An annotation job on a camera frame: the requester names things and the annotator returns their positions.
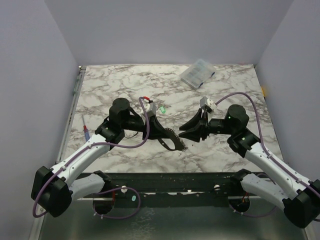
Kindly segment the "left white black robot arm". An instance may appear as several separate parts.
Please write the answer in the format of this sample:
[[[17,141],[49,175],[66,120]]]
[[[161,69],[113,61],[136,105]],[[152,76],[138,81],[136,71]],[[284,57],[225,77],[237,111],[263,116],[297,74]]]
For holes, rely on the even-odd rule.
[[[156,104],[146,96],[140,97],[138,101],[141,113],[135,112],[126,98],[115,99],[108,117],[82,147],[52,167],[42,166],[36,171],[31,191],[34,201],[32,215],[35,218],[42,217],[42,214],[37,214],[38,206],[44,209],[45,214],[58,217],[73,201],[80,198],[91,194],[106,197],[111,186],[102,173],[92,173],[84,178],[79,176],[114,147],[135,149],[142,146],[141,143],[121,145],[120,141],[125,137],[126,130],[141,132],[144,142],[155,139],[157,131],[166,131],[156,119]]]

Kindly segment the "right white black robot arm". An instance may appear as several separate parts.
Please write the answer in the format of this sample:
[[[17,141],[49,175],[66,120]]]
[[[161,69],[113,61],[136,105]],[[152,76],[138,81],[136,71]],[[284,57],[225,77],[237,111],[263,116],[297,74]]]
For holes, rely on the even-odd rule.
[[[314,221],[320,214],[320,181],[299,174],[264,147],[262,139],[247,128],[249,116],[241,105],[231,105],[223,119],[212,118],[213,112],[208,106],[199,108],[179,128],[179,137],[200,142],[210,134],[228,135],[229,147],[274,181],[269,183],[244,170],[240,178],[230,182],[230,191],[236,196],[248,192],[267,200],[283,210],[296,227],[304,229]]]

